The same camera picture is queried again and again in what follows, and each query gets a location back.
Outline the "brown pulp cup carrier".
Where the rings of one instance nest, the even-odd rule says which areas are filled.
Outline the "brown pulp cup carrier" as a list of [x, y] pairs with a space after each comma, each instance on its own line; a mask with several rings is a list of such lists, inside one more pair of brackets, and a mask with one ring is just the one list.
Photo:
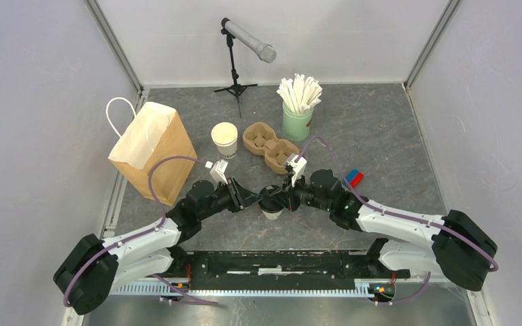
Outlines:
[[264, 122], [256, 122], [243, 133], [243, 144], [254, 155], [262, 156], [266, 165], [278, 175], [286, 175], [285, 161], [300, 153], [299, 148], [287, 139], [279, 139], [275, 131]]

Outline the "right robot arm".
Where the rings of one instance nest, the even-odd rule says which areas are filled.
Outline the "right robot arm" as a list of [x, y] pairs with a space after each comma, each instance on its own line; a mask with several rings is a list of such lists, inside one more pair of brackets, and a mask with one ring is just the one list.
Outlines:
[[263, 202], [295, 211], [300, 205], [328, 212], [340, 228], [389, 236], [379, 251], [365, 259], [374, 277], [390, 270], [439, 273], [454, 284], [480, 291], [492, 267], [497, 244], [467, 216], [450, 210], [447, 215], [424, 215], [358, 199], [331, 170], [318, 170], [308, 181], [287, 177], [281, 187], [265, 189]]

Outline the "blue toy brick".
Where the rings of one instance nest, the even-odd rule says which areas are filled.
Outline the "blue toy brick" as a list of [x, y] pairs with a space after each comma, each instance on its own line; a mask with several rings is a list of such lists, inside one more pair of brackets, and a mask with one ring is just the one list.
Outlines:
[[355, 188], [364, 178], [364, 175], [357, 169], [351, 170], [345, 177], [344, 185]]

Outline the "white paper cup printed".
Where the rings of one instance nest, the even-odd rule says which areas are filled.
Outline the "white paper cup printed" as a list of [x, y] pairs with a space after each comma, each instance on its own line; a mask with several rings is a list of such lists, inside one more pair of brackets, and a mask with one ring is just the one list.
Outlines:
[[225, 159], [232, 159], [237, 154], [237, 127], [230, 122], [216, 124], [211, 130], [211, 138], [219, 153]]

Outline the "red toy brick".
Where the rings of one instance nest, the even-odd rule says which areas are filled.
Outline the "red toy brick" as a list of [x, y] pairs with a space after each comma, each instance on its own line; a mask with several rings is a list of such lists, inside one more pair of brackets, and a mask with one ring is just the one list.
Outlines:
[[352, 188], [356, 188], [358, 184], [362, 181], [364, 178], [364, 175], [361, 172], [353, 173], [351, 180], [349, 181], [349, 184]]

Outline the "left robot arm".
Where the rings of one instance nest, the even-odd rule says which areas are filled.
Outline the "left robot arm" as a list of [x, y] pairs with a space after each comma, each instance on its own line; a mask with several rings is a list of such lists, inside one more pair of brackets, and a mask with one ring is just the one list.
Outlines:
[[201, 230], [204, 219], [223, 210], [238, 213], [261, 199], [233, 178], [218, 185], [197, 181], [164, 219], [113, 238], [84, 236], [54, 273], [54, 284], [64, 305], [88, 314], [111, 292], [140, 278], [181, 275], [186, 258], [179, 246]]

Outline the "brown paper bag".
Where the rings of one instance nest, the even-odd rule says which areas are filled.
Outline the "brown paper bag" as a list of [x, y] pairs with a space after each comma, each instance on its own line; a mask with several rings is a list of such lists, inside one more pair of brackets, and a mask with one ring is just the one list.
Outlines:
[[196, 151], [176, 109], [146, 102], [134, 113], [119, 136], [108, 160], [144, 197], [152, 199], [149, 185], [161, 203], [172, 206], [190, 174]]

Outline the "grey microphone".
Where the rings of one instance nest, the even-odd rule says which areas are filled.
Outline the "grey microphone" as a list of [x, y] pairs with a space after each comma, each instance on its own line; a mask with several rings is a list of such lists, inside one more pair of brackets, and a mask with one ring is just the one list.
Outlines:
[[251, 51], [253, 51], [261, 61], [272, 63], [276, 59], [277, 52], [272, 47], [272, 45], [260, 41], [258, 38], [254, 37], [251, 33], [244, 30], [232, 20], [223, 18], [221, 25], [222, 28], [232, 37], [238, 39]]

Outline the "black plastic cup lid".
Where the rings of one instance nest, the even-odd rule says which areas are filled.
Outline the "black plastic cup lid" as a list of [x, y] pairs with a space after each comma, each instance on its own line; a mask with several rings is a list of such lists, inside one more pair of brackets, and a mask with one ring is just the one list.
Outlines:
[[260, 191], [262, 199], [258, 204], [264, 213], [280, 213], [283, 210], [281, 204], [271, 199], [271, 195], [277, 191], [279, 191], [279, 188], [276, 185], [267, 185]]

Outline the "black microphone stand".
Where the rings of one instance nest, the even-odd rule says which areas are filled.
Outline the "black microphone stand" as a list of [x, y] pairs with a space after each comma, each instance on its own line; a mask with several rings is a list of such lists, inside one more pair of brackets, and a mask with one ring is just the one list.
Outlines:
[[239, 117], [242, 118], [242, 102], [241, 102], [241, 95], [246, 91], [246, 89], [251, 87], [256, 87], [258, 84], [246, 84], [241, 85], [238, 82], [239, 74], [237, 73], [237, 69], [235, 67], [234, 63], [234, 52], [233, 52], [233, 46], [234, 46], [234, 39], [235, 36], [231, 34], [229, 31], [227, 31], [225, 28], [222, 28], [220, 33], [226, 37], [226, 45], [228, 47], [229, 55], [230, 55], [230, 64], [231, 64], [231, 77], [232, 77], [232, 85], [226, 87], [226, 88], [220, 88], [217, 90], [214, 90], [214, 93], [218, 92], [228, 92], [232, 96], [234, 96], [237, 100], [238, 110], [239, 110]]

